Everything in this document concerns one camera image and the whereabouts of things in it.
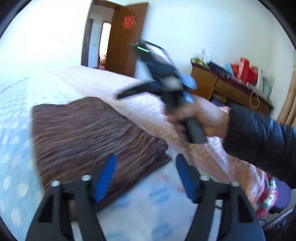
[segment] pink bedspread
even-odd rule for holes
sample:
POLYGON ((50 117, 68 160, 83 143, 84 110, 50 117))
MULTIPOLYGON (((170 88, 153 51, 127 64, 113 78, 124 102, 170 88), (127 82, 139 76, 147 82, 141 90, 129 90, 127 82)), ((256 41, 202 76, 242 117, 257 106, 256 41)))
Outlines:
MULTIPOLYGON (((165 139, 177 151, 186 155, 179 135, 163 115, 164 104, 158 97, 145 93, 123 100, 115 100, 122 89, 141 83, 140 80, 105 70, 83 66, 50 71, 85 96, 96 96, 146 131, 165 139)), ((218 181, 237 180, 254 205, 264 188, 264 172, 255 166, 228 155, 218 137, 208 138, 208 144, 190 144, 194 165, 218 181)))

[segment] red door decoration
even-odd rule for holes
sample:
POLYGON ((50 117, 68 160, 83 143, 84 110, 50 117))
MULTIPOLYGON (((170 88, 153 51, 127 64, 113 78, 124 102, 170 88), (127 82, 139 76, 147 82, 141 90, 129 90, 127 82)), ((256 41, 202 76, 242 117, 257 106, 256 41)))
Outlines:
POLYGON ((124 17, 124 21, 122 23, 122 26, 124 29, 132 28, 136 24, 135 17, 133 15, 124 17))

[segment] purple stool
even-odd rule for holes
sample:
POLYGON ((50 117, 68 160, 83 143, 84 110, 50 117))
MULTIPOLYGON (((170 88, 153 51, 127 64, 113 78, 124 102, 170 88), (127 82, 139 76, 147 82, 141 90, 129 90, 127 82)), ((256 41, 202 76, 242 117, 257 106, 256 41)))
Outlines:
POLYGON ((276 187, 278 189, 278 198, 273 208, 269 210, 270 214, 280 213, 288 206, 291 200, 292 189, 286 183, 276 178, 276 187))

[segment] desk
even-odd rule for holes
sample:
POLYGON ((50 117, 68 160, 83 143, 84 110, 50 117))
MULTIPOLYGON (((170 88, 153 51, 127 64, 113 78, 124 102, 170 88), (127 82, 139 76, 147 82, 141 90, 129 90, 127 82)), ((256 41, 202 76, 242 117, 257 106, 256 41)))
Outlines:
POLYGON ((192 64, 191 76, 198 84, 198 88, 191 91, 191 93, 194 95, 198 95, 210 100, 213 93, 217 92, 250 110, 254 110, 265 115, 269 115, 273 109, 273 107, 260 96, 258 96, 260 103, 258 106, 257 95, 255 93, 253 93, 251 97, 252 107, 250 105, 250 96, 252 90, 239 84, 233 79, 223 78, 215 71, 202 67, 199 64, 192 64))

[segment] black sleeve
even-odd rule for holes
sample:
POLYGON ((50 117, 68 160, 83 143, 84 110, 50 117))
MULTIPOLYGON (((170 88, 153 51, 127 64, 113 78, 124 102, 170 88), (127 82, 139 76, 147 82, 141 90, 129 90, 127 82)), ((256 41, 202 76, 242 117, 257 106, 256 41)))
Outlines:
POLYGON ((225 151, 296 188, 296 129, 234 105, 225 151))

